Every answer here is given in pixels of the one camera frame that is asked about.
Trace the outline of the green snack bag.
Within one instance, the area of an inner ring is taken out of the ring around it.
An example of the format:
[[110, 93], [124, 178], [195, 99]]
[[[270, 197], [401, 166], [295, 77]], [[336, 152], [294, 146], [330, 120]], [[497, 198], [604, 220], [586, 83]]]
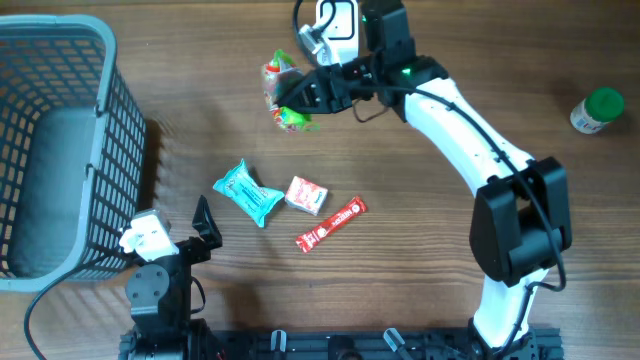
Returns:
[[309, 114], [302, 114], [277, 101], [302, 79], [303, 73], [289, 54], [282, 49], [262, 66], [261, 78], [265, 102], [275, 124], [287, 133], [309, 132], [317, 128]]

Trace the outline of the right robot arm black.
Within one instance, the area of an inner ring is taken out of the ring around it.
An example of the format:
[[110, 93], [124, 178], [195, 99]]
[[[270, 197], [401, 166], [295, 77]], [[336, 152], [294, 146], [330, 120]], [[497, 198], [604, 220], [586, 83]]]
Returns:
[[[367, 55], [340, 57], [328, 31], [343, 21], [365, 36]], [[312, 70], [288, 84], [278, 104], [335, 114], [377, 98], [426, 136], [474, 198], [469, 244], [485, 280], [469, 322], [469, 353], [506, 359], [529, 349], [534, 296], [551, 269], [564, 270], [562, 254], [573, 242], [565, 168], [552, 157], [533, 158], [480, 116], [448, 71], [417, 52], [401, 2], [357, 2], [344, 18], [335, 2], [322, 1], [315, 24], [293, 32]]]

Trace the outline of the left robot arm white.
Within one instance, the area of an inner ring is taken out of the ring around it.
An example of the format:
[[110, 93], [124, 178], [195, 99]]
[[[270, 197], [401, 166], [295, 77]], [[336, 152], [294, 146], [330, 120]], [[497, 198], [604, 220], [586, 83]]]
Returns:
[[122, 335], [122, 360], [223, 360], [226, 354], [206, 321], [192, 316], [202, 306], [191, 306], [191, 287], [204, 292], [191, 267], [211, 259], [223, 245], [205, 197], [198, 199], [192, 227], [196, 237], [175, 243], [171, 225], [157, 209], [136, 214], [119, 245], [140, 263], [130, 277], [126, 296], [133, 328]]

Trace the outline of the red coffee stick sachet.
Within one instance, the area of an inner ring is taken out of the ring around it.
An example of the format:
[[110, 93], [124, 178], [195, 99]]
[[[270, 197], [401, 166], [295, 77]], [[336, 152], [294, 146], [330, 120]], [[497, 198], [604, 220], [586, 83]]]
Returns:
[[312, 230], [298, 236], [296, 244], [303, 253], [309, 253], [323, 239], [344, 227], [351, 220], [368, 211], [368, 207], [360, 196], [352, 198], [343, 208], [314, 227]]

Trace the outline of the teal wet wipes pack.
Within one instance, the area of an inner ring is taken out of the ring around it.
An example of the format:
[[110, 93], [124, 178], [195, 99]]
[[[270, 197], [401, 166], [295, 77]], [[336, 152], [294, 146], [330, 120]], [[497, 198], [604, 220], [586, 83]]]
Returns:
[[244, 160], [217, 180], [213, 189], [233, 200], [260, 228], [265, 227], [267, 216], [285, 197], [280, 190], [259, 186]]

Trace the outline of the red small box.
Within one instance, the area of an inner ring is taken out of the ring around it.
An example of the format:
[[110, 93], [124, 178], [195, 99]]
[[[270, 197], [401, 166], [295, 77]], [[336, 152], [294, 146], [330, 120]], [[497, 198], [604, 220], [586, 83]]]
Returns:
[[285, 201], [293, 208], [317, 216], [327, 195], [326, 188], [295, 176], [285, 194]]

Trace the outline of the green lid jar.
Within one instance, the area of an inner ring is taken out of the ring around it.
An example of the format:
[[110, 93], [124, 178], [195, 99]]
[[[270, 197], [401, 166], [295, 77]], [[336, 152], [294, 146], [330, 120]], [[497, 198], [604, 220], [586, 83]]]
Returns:
[[570, 123], [583, 134], [595, 134], [619, 118], [624, 108], [625, 100], [620, 92], [600, 87], [573, 109]]

